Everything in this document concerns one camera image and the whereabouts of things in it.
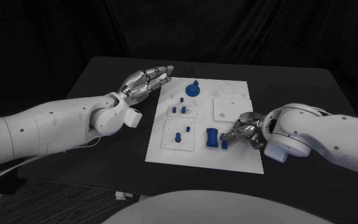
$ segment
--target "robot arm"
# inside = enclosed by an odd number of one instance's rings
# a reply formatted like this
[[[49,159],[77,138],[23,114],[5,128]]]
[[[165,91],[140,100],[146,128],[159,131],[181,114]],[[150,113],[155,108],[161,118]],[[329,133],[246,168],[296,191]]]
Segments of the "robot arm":
[[[113,135],[123,124],[136,127],[142,113],[130,106],[162,87],[174,66],[137,71],[120,90],[106,96],[52,101],[0,118],[0,163],[26,156],[64,152],[101,136]]]
[[[358,118],[324,116],[316,108],[292,103],[267,116],[244,113],[236,125],[221,139],[246,137],[253,147],[262,148],[257,138],[263,134],[267,140],[264,154],[275,160],[286,162],[288,154],[306,157],[314,149],[329,162],[358,172]]]

